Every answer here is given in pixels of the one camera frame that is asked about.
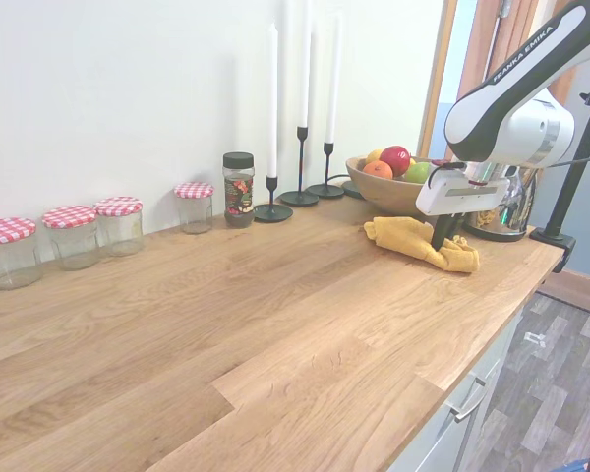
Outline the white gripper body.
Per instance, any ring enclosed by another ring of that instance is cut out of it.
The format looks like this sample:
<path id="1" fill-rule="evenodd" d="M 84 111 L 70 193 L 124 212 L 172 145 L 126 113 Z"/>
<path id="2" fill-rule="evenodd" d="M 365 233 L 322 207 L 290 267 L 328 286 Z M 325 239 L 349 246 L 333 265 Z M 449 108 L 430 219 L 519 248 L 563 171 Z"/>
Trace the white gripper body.
<path id="1" fill-rule="evenodd" d="M 508 187 L 507 178 L 475 185 L 458 169 L 435 170 L 415 206 L 427 216 L 492 210 L 502 202 Z"/>

